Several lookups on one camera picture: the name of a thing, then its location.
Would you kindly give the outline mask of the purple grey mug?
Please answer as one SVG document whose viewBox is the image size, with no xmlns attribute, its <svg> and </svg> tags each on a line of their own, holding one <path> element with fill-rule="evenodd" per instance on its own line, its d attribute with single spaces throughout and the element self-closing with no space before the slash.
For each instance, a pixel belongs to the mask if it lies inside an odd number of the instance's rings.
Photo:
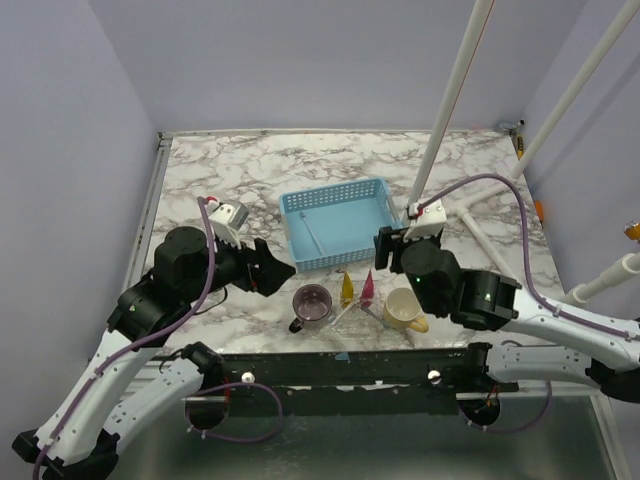
<svg viewBox="0 0 640 480">
<path fill-rule="evenodd" d="M 297 334 L 303 330 L 316 331 L 328 324 L 333 301 L 329 291 L 319 284 L 307 284 L 299 288 L 292 299 L 294 319 L 288 330 Z"/>
</svg>

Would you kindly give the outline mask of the pink toothpaste tube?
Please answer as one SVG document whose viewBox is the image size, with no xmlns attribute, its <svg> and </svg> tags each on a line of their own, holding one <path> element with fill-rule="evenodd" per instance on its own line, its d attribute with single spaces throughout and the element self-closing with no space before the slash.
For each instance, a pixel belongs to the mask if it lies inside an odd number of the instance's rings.
<svg viewBox="0 0 640 480">
<path fill-rule="evenodd" d="M 365 279 L 361 295 L 360 304 L 362 307 L 369 307 L 375 298 L 375 283 L 372 270 L 369 270 Z"/>
</svg>

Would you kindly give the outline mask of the yellow toothpaste tube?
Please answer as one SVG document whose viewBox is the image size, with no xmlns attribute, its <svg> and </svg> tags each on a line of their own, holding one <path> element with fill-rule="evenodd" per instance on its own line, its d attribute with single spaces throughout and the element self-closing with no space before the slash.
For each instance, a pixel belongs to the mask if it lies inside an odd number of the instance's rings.
<svg viewBox="0 0 640 480">
<path fill-rule="evenodd" d="M 354 284 L 351 280 L 351 277 L 347 271 L 343 274 L 342 285 L 341 285 L 341 293 L 340 293 L 340 304 L 342 308 L 346 308 L 349 306 L 355 297 Z"/>
</svg>

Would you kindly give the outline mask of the yellow ceramic mug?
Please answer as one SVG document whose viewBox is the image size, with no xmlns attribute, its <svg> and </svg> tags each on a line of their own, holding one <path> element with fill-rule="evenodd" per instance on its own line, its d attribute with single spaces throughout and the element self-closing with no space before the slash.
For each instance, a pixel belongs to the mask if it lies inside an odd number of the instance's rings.
<svg viewBox="0 0 640 480">
<path fill-rule="evenodd" d="M 389 327 L 397 330 L 411 329 L 418 333 L 429 330 L 426 315 L 411 288 L 396 288 L 386 296 L 382 318 Z"/>
</svg>

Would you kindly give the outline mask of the light blue plastic basket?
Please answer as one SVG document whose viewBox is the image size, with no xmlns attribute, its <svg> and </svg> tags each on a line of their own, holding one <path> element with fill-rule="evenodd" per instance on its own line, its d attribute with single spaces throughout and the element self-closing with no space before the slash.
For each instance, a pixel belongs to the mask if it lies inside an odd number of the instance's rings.
<svg viewBox="0 0 640 480">
<path fill-rule="evenodd" d="M 285 193 L 279 206 L 290 256 L 300 272 L 371 259 L 379 229 L 402 226 L 391 191 L 379 177 Z M 327 255 L 319 253 L 301 210 Z"/>
</svg>

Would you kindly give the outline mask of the white toothbrush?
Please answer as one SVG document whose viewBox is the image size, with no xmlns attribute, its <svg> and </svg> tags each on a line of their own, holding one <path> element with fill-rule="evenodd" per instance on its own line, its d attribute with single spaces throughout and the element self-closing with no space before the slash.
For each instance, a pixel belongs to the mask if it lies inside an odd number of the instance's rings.
<svg viewBox="0 0 640 480">
<path fill-rule="evenodd" d="M 339 314 L 337 314 L 333 320 L 330 322 L 331 326 L 335 326 L 348 312 L 359 307 L 359 302 L 352 302 L 347 305 Z"/>
</svg>

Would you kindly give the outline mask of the clear textured glass tray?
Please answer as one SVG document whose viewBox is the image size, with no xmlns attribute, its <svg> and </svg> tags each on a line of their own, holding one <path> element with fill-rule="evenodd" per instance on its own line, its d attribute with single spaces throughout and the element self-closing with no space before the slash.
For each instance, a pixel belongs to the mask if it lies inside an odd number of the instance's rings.
<svg viewBox="0 0 640 480">
<path fill-rule="evenodd" d="M 381 300 L 375 298 L 370 308 L 382 317 L 381 306 Z M 411 338 L 408 330 L 397 330 L 389 326 L 384 329 L 376 320 L 357 308 L 348 312 L 335 326 L 331 326 L 330 322 L 343 309 L 341 305 L 333 305 L 326 326 L 320 330 L 303 330 L 293 335 L 313 344 L 322 344 L 325 348 L 362 347 L 364 349 L 381 349 L 400 345 Z"/>
</svg>

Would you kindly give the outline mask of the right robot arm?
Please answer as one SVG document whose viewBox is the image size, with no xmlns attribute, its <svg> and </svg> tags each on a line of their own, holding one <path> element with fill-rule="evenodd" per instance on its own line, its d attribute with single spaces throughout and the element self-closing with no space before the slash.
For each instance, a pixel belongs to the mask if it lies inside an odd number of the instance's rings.
<svg viewBox="0 0 640 480">
<path fill-rule="evenodd" d="M 548 300 L 517 280 L 464 269 L 439 236 L 405 240 L 383 227 L 375 267 L 403 274 L 423 312 L 468 330 L 518 333 L 540 346 L 488 347 L 483 369 L 500 383 L 547 380 L 593 386 L 610 398 L 639 401 L 639 323 Z"/>
</svg>

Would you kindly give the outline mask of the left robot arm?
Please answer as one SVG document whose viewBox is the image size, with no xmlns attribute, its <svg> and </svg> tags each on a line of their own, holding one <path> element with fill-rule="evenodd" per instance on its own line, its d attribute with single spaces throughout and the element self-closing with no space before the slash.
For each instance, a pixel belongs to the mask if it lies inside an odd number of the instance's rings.
<svg viewBox="0 0 640 480">
<path fill-rule="evenodd" d="M 262 239 L 252 247 L 232 247 L 216 240 L 211 227 L 171 230 L 154 252 L 152 269 L 119 297 L 71 393 L 45 424 L 20 433 L 13 450 L 33 464 L 35 478 L 107 478 L 126 446 L 168 407 L 225 379 L 222 358 L 195 342 L 125 398 L 126 388 L 169 336 L 210 293 L 233 284 L 268 297 L 295 272 Z"/>
</svg>

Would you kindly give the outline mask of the aluminium table edge rail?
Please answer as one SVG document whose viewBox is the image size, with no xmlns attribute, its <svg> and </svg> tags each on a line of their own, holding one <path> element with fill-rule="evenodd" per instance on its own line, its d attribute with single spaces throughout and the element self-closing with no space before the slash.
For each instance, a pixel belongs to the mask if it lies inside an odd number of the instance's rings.
<svg viewBox="0 0 640 480">
<path fill-rule="evenodd" d="M 136 284 L 144 274 L 145 262 L 153 235 L 154 221 L 157 215 L 162 185 L 166 174 L 172 140 L 159 135 L 152 173 L 146 191 L 138 226 L 134 236 L 122 291 Z"/>
</svg>

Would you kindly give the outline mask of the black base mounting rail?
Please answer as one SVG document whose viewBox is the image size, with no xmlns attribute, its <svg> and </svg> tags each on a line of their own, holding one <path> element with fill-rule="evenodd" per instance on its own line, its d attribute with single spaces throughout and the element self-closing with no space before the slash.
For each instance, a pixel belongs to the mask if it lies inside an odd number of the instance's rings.
<svg viewBox="0 0 640 480">
<path fill-rule="evenodd" d="M 287 415 L 454 415 L 459 394 L 517 391 L 515 383 L 490 378 L 490 348 L 215 354 L 187 346 L 181 356 L 195 360 L 202 390 L 220 387 L 237 416 L 262 416 L 271 405 L 268 395 L 242 385 L 245 373 L 276 393 Z"/>
</svg>

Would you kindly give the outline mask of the white pvc pipe frame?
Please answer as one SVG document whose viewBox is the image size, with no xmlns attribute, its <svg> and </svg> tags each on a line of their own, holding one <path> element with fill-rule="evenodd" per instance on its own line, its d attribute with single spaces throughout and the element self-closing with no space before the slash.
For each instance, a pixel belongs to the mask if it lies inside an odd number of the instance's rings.
<svg viewBox="0 0 640 480">
<path fill-rule="evenodd" d="M 440 149 L 442 139 L 462 92 L 493 8 L 494 3 L 492 1 L 477 1 L 474 4 L 462 43 L 459 47 L 453 69 L 440 103 L 416 180 L 409 195 L 409 202 L 411 204 L 417 202 L 422 197 L 428 177 Z M 560 96 L 554 108 L 551 110 L 531 141 L 529 148 L 524 151 L 523 157 L 509 173 L 509 177 L 512 180 L 516 181 L 520 178 L 525 168 L 535 157 L 553 129 L 557 126 L 563 115 L 575 101 L 576 97 L 601 64 L 606 54 L 610 51 L 638 12 L 639 3 L 637 1 L 627 1 L 624 3 L 618 14 L 605 30 L 601 39 L 595 45 L 574 78 L 569 83 L 566 90 Z M 462 223 L 464 223 L 472 236 L 479 243 L 480 247 L 485 251 L 499 270 L 508 276 L 512 276 L 514 272 L 509 267 L 506 260 L 493 245 L 489 237 L 481 230 L 469 212 L 469 208 L 474 204 L 488 200 L 503 193 L 505 190 L 506 188 L 504 186 L 490 187 L 483 192 L 479 192 L 460 200 L 452 207 L 452 210 L 454 214 L 460 218 Z M 575 306 L 583 305 L 595 295 L 609 288 L 616 287 L 638 275 L 639 255 L 637 253 L 627 254 L 601 272 L 598 277 L 591 282 L 574 287 L 569 293 L 565 294 L 563 301 Z"/>
</svg>

